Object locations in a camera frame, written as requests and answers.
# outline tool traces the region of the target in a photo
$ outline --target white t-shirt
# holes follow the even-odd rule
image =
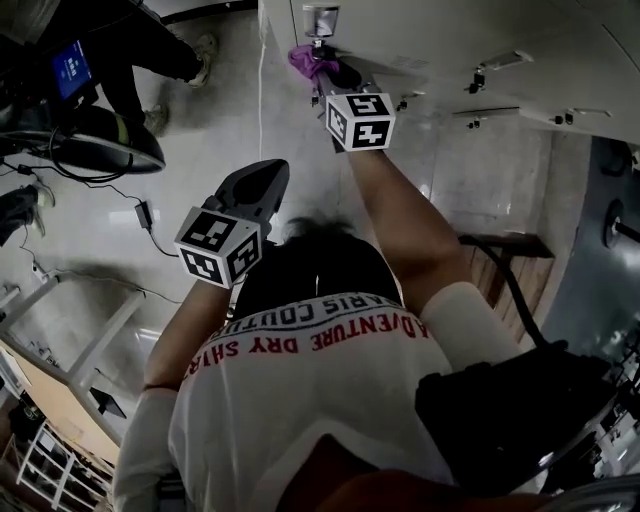
[[[177,468],[197,510],[273,511],[326,434],[380,469],[452,484],[414,412],[418,382],[520,351],[469,283],[438,292],[420,318],[349,293],[227,325],[179,393],[143,393],[116,468],[116,510],[150,510],[156,483]]]

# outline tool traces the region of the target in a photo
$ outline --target shirt sleeve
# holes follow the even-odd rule
[[[116,511],[155,510],[156,485],[175,470],[169,452],[169,425],[177,397],[178,393],[169,389],[147,390],[140,397],[113,479]]]
[[[471,283],[454,283],[440,290],[424,307],[420,320],[454,372],[476,363],[499,363],[522,353],[502,320]]]

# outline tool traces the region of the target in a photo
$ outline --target foot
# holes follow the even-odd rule
[[[169,109],[165,105],[156,105],[144,113],[144,127],[154,137],[160,137],[169,122]]]
[[[198,55],[198,60],[202,61],[202,67],[196,77],[187,83],[194,89],[199,89],[204,87],[209,80],[211,64],[218,54],[218,43],[211,34],[204,34],[198,39],[194,51]]]
[[[44,223],[42,222],[42,218],[40,217],[40,212],[38,211],[38,208],[34,209],[33,219],[31,220],[31,224],[29,224],[29,227],[33,230],[34,233],[37,233],[40,236],[40,238],[44,238],[44,235],[45,235]]]
[[[39,181],[33,184],[38,191],[38,206],[40,208],[53,208],[56,205],[56,198],[49,187],[45,187]]]

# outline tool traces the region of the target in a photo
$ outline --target sneaker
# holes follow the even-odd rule
[[[204,34],[200,36],[193,50],[198,55],[198,60],[202,61],[202,67],[196,77],[187,83],[194,89],[199,89],[204,87],[209,80],[211,64],[218,54],[218,42],[211,34]]]
[[[56,205],[56,198],[49,187],[45,187],[37,181],[33,188],[38,191],[38,206],[41,208],[53,208]]]
[[[156,105],[144,113],[144,127],[154,137],[160,137],[169,122],[169,109],[165,105]]]
[[[42,218],[40,217],[40,212],[38,211],[38,208],[34,208],[33,219],[31,220],[31,224],[29,224],[29,227],[35,233],[37,233],[40,236],[40,238],[44,238],[44,235],[45,235],[44,223],[42,222]]]

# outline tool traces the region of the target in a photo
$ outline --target phone screen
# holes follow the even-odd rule
[[[91,80],[91,70],[80,41],[68,46],[53,58],[53,72],[63,100]]]

